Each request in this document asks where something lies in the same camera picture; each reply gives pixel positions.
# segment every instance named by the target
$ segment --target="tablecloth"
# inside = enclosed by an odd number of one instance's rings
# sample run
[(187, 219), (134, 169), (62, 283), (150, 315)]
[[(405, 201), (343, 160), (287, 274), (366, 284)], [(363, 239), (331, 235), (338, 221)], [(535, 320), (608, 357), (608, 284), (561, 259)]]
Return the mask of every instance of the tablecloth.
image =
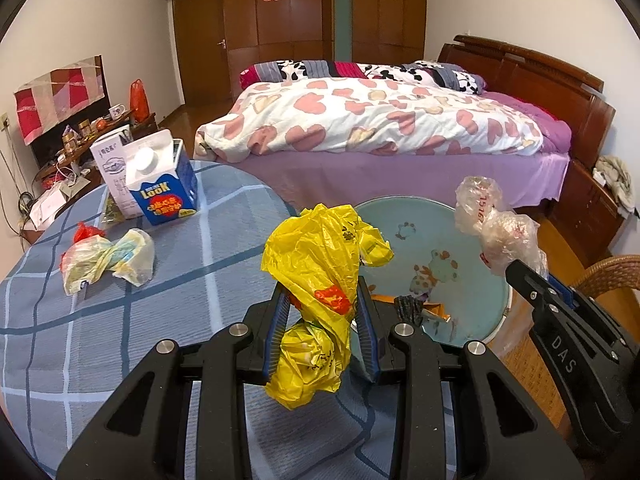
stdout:
[[(193, 164), (196, 215), (158, 227), (138, 218), (108, 231), (111, 240), (132, 227), (149, 232), (156, 247), (149, 283), (136, 288), (106, 272), (85, 298), (64, 294), (60, 256), (79, 221), (98, 224), (103, 186), (57, 218), (0, 284), (0, 388), (16, 433), (52, 476), (100, 405), (158, 340), (172, 338), (182, 346), (207, 340), (273, 292), (273, 279), (260, 272), (262, 250), (295, 211), (247, 173)], [(342, 377), (337, 394), (320, 392), (292, 412), (263, 388), (245, 387), (255, 480), (388, 478), (398, 388), (373, 386), (350, 372)], [(187, 480), (194, 478), (198, 396), (196, 383)], [(450, 405), (446, 421), (451, 429)]]

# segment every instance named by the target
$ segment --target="heart patterned comforter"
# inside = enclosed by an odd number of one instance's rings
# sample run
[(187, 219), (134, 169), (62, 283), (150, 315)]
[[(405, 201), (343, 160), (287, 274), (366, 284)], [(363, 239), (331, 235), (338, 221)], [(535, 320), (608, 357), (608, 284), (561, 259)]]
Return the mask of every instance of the heart patterned comforter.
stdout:
[(251, 153), (532, 155), (543, 136), (495, 100), (392, 80), (320, 78), (249, 86), (231, 111), (196, 134), (196, 151), (227, 162)]

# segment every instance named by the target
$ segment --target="white mug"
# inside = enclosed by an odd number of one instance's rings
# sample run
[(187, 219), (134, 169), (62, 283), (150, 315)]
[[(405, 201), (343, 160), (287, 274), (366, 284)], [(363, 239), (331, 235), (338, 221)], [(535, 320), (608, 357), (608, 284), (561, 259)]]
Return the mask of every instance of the white mug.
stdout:
[(124, 105), (115, 105), (109, 108), (109, 115), (111, 116), (111, 119), (113, 119), (114, 121), (117, 121), (119, 118), (121, 118), (124, 115), (124, 112), (126, 111), (127, 109), (125, 108)]

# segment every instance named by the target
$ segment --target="wooden headboard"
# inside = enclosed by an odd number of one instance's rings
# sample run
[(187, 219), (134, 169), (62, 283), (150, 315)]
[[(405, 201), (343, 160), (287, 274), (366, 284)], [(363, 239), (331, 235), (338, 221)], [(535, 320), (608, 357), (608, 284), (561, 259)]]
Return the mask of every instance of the wooden headboard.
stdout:
[(481, 75), (487, 89), (533, 103), (569, 124), (572, 158), (595, 165), (616, 111), (594, 92), (604, 83), (555, 57), (501, 41), (456, 36), (442, 47), (440, 62)]

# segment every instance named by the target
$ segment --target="metal screw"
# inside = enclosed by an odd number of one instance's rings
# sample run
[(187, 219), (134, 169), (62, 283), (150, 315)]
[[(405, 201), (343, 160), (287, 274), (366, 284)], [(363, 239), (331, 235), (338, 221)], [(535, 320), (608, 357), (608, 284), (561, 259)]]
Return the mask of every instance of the metal screw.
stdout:
[(170, 339), (163, 339), (156, 345), (156, 351), (159, 354), (170, 354), (174, 351), (175, 343)]
[(241, 337), (249, 332), (249, 327), (244, 323), (236, 323), (229, 327), (229, 333), (235, 337)]
[(395, 326), (394, 331), (402, 337), (407, 337), (414, 334), (414, 327), (408, 323), (398, 323)]
[(482, 355), (486, 352), (486, 346), (479, 341), (472, 341), (466, 346), (473, 355)]

